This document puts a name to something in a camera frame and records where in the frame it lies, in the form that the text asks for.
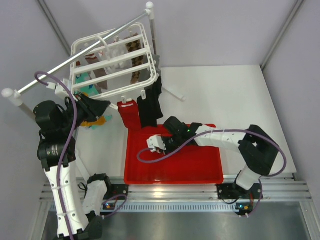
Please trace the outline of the black sock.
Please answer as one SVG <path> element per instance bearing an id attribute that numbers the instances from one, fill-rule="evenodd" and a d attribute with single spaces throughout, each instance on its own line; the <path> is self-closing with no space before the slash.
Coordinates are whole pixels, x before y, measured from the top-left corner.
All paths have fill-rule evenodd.
<path id="1" fill-rule="evenodd" d="M 162 94 L 162 86 L 162 78 L 159 76 L 157 81 L 152 85 L 151 88 L 150 104 L 152 107 L 153 115 L 156 119 L 160 119 L 163 117 L 160 105 L 160 95 Z"/>
<path id="2" fill-rule="evenodd" d="M 149 90 L 146 90 L 145 99 L 143 99 L 142 96 L 137 98 L 140 124 L 142 128 L 157 127 L 157 119 L 150 93 L 151 92 Z"/>

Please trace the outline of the white plastic sock hanger frame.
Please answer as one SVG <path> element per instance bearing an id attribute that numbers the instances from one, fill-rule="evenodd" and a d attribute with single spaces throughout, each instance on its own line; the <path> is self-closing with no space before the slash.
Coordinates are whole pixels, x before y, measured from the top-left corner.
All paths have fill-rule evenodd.
<path id="1" fill-rule="evenodd" d="M 83 92 L 94 100 L 121 100 L 121 96 L 137 98 L 141 96 L 142 90 L 146 91 L 157 81 L 160 76 L 157 60 L 153 55 L 152 45 L 148 40 L 144 25 L 136 22 L 128 29 L 106 40 L 106 36 L 110 33 L 112 31 L 107 30 L 83 37 L 71 45 L 71 53 L 78 54 L 96 43 L 97 46 L 84 56 L 95 53 L 100 58 L 98 63 L 76 67 L 76 61 L 82 59 L 84 57 L 82 56 L 70 65 L 70 75 L 62 82 L 72 93 Z M 135 40 L 141 40 L 142 49 L 129 53 L 126 44 Z M 138 56 L 144 56 L 143 64 L 133 67 L 132 59 Z M 106 76 L 76 83 L 77 74 L 102 68 L 105 68 Z M 139 81 L 131 84 L 132 73 L 137 71 L 140 71 Z M 88 88 L 90 85 L 104 81 L 107 81 L 108 90 L 103 90 L 102 93 L 95 94 L 95 88 L 93 91 Z"/>

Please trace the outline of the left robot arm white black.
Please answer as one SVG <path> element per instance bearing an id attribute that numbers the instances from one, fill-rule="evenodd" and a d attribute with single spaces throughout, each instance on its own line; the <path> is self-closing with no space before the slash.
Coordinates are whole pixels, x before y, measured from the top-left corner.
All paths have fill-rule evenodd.
<path id="1" fill-rule="evenodd" d="M 74 131 L 83 123 L 103 116 L 108 100 L 94 100 L 83 93 L 66 97 L 66 109 L 52 100 L 33 110 L 40 128 L 37 157 L 50 183 L 56 207 L 58 240 L 97 240 L 102 237 L 100 210 L 103 200 L 113 194 L 110 178 L 94 174 L 87 179 L 87 192 L 81 200 L 77 183 L 77 157 Z"/>

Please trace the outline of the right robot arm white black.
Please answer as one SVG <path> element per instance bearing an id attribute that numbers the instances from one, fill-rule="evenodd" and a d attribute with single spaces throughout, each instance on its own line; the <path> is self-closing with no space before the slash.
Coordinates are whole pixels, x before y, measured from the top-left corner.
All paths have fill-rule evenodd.
<path id="1" fill-rule="evenodd" d="M 232 190 L 238 198 L 246 198 L 260 177 L 270 174 L 280 148 L 259 126 L 250 125 L 245 130 L 227 130 L 202 123 L 187 125 L 171 116 L 164 128 L 170 136 L 155 135 L 148 139 L 152 152 L 165 155 L 181 146 L 215 147 L 239 153 L 245 166 L 237 175 Z"/>

